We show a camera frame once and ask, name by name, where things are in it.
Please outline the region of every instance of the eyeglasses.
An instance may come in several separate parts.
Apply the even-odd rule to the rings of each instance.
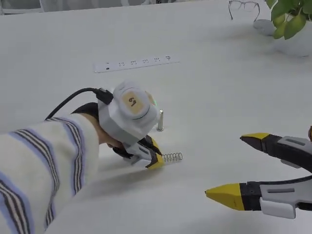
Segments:
[[[238,1],[238,0],[230,0],[229,1],[229,13],[231,16],[231,20],[233,20],[231,10],[239,10],[242,6],[244,7],[244,10],[248,11],[248,12],[253,11],[255,8],[258,9],[258,15],[254,19],[254,22],[255,22],[257,20],[258,16],[260,15],[260,6],[259,6],[259,3],[254,2],[254,1],[243,2],[243,1]]]

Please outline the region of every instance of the striped sweater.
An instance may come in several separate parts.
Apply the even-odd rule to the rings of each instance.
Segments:
[[[42,234],[97,171],[98,136],[82,115],[0,135],[0,232]]]

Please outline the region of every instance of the white pot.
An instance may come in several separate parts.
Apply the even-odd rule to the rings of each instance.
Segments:
[[[274,40],[273,47],[275,50],[291,56],[312,55],[312,22],[307,21],[304,28],[288,40],[284,38]]]

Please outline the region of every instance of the metal spring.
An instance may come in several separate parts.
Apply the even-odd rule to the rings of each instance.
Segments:
[[[178,153],[169,153],[169,154],[163,154],[161,155],[164,159],[165,163],[169,162],[179,162],[183,159],[183,154],[181,152]]]

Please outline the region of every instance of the power strip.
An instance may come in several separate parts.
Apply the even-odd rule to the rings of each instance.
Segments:
[[[179,59],[166,55],[159,57],[136,59],[131,61],[94,63],[93,70],[95,73],[102,73],[177,62],[180,62]]]

